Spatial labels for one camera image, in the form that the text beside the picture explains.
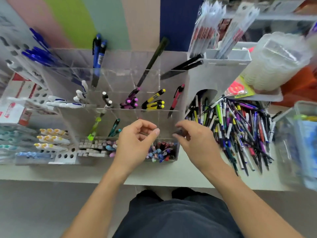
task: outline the white table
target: white table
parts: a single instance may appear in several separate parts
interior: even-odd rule
[[[276,113],[280,107],[270,108],[270,113]],[[254,190],[291,190],[290,187],[281,183],[278,176],[277,161],[274,145],[271,145],[271,155],[275,159],[267,171],[263,164],[263,174],[259,170],[249,170],[249,177],[240,170],[242,180]],[[229,164],[228,159],[222,153],[223,159]],[[79,165],[45,165],[45,166],[0,166],[0,179],[3,180],[33,180],[33,181],[58,181],[77,183],[99,183],[102,175],[107,171],[112,160],[100,160],[94,166]],[[174,186],[213,188],[208,180],[190,162],[188,156],[180,148],[178,160],[173,163],[142,163],[126,180],[128,185],[148,186]]]

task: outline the hand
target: hand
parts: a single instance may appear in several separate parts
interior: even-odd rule
[[[124,127],[119,135],[112,166],[122,171],[126,177],[129,176],[145,160],[159,132],[155,124],[142,119]]]
[[[219,170],[224,162],[220,155],[218,144],[216,143],[212,131],[194,121],[183,120],[176,124],[176,127],[185,130],[186,138],[173,134],[187,153],[190,161],[202,172],[205,170]]]

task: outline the fingernail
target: fingernail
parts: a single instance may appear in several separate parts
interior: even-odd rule
[[[159,135],[160,129],[159,129],[159,128],[156,128],[156,129],[154,130],[154,132],[156,133],[156,135]]]

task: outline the pink stripe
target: pink stripe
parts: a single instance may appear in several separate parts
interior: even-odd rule
[[[43,0],[7,0],[25,23],[55,48],[73,48]]]

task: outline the gray floor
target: gray floor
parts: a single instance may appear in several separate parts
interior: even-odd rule
[[[88,199],[96,184],[0,180],[1,238],[58,238]],[[168,199],[169,188],[155,187]],[[196,189],[220,197],[215,189]],[[317,193],[257,192],[305,237],[317,237]],[[116,231],[135,197],[134,186],[122,186],[109,237]]]

